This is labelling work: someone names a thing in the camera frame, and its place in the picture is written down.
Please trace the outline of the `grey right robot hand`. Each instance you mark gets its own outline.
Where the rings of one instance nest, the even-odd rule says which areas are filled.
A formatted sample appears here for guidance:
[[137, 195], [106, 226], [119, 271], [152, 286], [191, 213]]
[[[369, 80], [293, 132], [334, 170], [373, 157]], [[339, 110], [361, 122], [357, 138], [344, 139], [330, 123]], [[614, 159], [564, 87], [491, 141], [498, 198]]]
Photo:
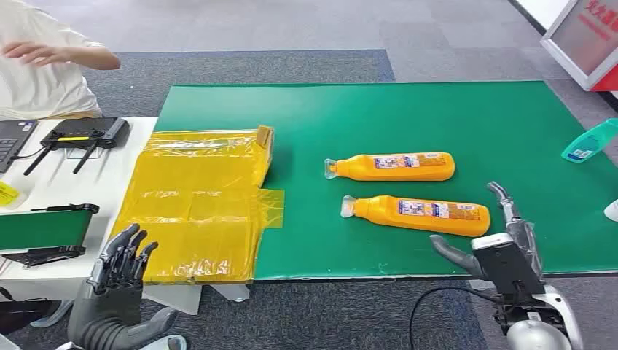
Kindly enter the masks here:
[[503, 210], [505, 231], [473, 239], [472, 254], [452, 247], [441, 236], [431, 235], [434, 251], [473, 278], [491, 281], [495, 286], [513, 281], [538, 284], [543, 272], [532, 224], [520, 216], [505, 187], [492, 181], [487, 188]]

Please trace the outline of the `person's hand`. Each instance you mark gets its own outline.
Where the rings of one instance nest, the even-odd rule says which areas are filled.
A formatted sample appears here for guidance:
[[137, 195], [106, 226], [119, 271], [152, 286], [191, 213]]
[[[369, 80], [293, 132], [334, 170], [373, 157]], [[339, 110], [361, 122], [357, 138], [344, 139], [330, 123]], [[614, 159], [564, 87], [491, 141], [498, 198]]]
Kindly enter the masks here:
[[35, 42], [10, 42], [1, 49], [1, 53], [10, 59], [19, 59], [22, 63], [44, 66], [51, 63], [66, 63], [71, 59], [62, 47], [53, 47]]

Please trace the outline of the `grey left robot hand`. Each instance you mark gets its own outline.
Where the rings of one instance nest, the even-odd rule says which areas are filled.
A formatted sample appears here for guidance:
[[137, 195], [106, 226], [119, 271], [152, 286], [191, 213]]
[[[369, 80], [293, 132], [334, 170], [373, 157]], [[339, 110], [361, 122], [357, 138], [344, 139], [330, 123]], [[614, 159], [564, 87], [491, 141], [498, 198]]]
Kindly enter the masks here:
[[178, 311], [166, 307], [141, 319], [143, 275], [156, 241], [139, 250], [147, 231], [130, 224], [107, 242], [74, 299], [68, 338], [81, 349], [135, 349], [171, 328]]

